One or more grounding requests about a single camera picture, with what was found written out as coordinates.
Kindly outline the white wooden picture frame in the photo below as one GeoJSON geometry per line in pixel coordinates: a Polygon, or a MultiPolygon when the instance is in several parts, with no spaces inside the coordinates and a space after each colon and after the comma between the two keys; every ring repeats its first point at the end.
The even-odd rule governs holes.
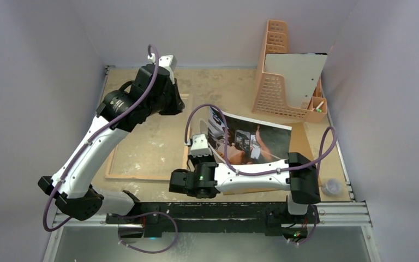
{"type": "Polygon", "coordinates": [[[168,181],[175,169],[184,169],[188,148],[184,128],[193,98],[182,94],[185,108],[176,116],[152,115],[137,125],[105,161],[105,178],[168,181]]]}

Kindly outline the printed photo of driver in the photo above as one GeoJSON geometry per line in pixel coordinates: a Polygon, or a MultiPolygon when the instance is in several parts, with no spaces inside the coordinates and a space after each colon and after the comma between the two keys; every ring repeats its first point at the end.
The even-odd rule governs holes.
{"type": "Polygon", "coordinates": [[[213,151],[217,153],[222,161],[228,157],[229,142],[234,142],[235,147],[248,153],[251,148],[249,160],[253,164],[264,164],[287,159],[292,128],[273,124],[266,121],[241,117],[224,113],[222,115],[214,108],[209,109],[207,121],[208,142],[213,151]]]}

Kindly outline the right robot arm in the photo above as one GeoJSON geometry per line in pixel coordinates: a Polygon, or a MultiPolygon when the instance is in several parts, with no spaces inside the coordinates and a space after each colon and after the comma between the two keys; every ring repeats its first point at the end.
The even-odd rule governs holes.
{"type": "Polygon", "coordinates": [[[288,191],[286,218],[298,222],[310,205],[321,201],[316,165],[300,153],[264,164],[229,167],[212,156],[191,157],[192,170],[176,169],[169,180],[169,192],[198,199],[212,199],[220,193],[241,193],[246,189],[288,191]]]}

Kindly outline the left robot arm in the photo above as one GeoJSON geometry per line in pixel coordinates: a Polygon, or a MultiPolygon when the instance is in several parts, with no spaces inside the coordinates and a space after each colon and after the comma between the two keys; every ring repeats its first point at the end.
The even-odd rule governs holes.
{"type": "Polygon", "coordinates": [[[75,152],[54,175],[41,177],[39,188],[65,215],[92,217],[106,208],[107,194],[94,189],[92,180],[112,150],[151,115],[178,115],[184,108],[172,68],[142,66],[135,80],[105,95],[75,152]]]}

